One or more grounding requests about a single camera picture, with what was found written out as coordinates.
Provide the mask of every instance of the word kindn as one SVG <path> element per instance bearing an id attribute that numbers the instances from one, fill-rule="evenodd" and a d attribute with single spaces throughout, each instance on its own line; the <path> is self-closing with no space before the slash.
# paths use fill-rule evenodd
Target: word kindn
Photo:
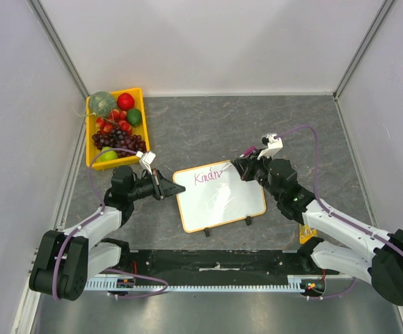
<path id="1" fill-rule="evenodd" d="M 223 172 L 219 171 L 217 172 L 216 170 L 214 170 L 212 172 L 212 168 L 209 169 L 209 173 L 208 174 L 195 174 L 195 185 L 197 185 L 197 183 L 205 183 L 205 182 L 209 182 L 211 180 L 216 180 L 219 179 L 221 174 L 223 174 Z"/>

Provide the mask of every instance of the whiteboard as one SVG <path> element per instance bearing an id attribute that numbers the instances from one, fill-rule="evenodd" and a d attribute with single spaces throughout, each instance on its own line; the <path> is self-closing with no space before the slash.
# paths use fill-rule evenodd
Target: whiteboard
<path id="1" fill-rule="evenodd" d="M 188 233 L 257 216 L 266 212 L 263 188 L 244 182 L 229 161 L 179 170 L 173 181 L 186 187 L 177 194 L 182 227 Z"/>

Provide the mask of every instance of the fruit basket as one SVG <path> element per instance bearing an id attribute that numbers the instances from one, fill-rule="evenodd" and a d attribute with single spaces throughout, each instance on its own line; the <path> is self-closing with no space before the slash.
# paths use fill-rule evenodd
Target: fruit basket
<path id="1" fill-rule="evenodd" d="M 147 124 L 145 121 L 144 112 L 144 101 L 143 101 L 143 91 L 140 88 L 130 88 L 125 90 L 118 90 L 116 92 L 111 92 L 111 94 L 118 99 L 119 95 L 123 93 L 129 93 L 134 98 L 134 108 L 139 109 L 142 116 L 142 122 L 137 127 L 133 127 L 133 134 L 141 135 L 142 139 L 145 141 L 145 146 L 147 151 L 150 150 L 150 142 L 148 139 Z M 86 113 L 90 114 L 91 111 L 88 108 L 88 101 L 90 97 L 86 100 Z M 96 134 L 98 128 L 96 127 L 97 116 L 91 115 L 86 118 L 86 165 L 90 166 L 91 161 L 96 157 L 100 151 L 93 145 L 93 135 Z M 93 164 L 93 169 L 104 170 L 109 168 L 115 168 L 121 165 L 137 164 L 139 162 L 138 157 L 123 157 L 118 159 L 113 159 L 110 161 L 98 162 Z"/>

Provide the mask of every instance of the red tomato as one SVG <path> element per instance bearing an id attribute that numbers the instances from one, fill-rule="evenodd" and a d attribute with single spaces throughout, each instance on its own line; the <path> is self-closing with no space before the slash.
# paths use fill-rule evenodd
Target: red tomato
<path id="1" fill-rule="evenodd" d="M 134 108 L 134 98 L 129 93 L 123 93 L 118 97 L 118 106 L 122 110 Z"/>

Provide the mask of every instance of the gray floor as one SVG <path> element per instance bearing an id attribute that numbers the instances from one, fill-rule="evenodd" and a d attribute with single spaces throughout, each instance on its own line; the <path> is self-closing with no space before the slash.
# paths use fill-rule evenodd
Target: gray floor
<path id="1" fill-rule="evenodd" d="M 333 293 L 349 281 L 327 284 Z M 31 333 L 403 334 L 403 325 L 397 307 L 358 282 L 350 294 L 326 301 L 269 292 L 170 292 L 129 301 L 84 292 L 73 302 L 42 295 Z"/>
<path id="2" fill-rule="evenodd" d="M 334 207 L 369 223 L 356 172 L 331 96 L 177 97 L 145 99 L 145 112 L 155 168 L 171 179 L 173 172 L 238 157 L 263 134 L 282 133 L 300 124 L 319 132 L 321 196 Z M 290 159 L 299 181 L 313 184 L 314 140 L 301 130 L 284 140 L 279 156 Z M 110 186 L 111 170 L 93 172 L 96 187 Z M 98 206 L 82 161 L 70 204 L 67 227 L 92 214 Z M 140 200 L 130 220 L 111 237 L 132 248 L 288 249 L 299 247 L 299 225 L 284 218 L 267 198 L 267 212 L 246 227 L 236 222 L 214 228 L 212 236 L 183 231 L 176 198 Z"/>

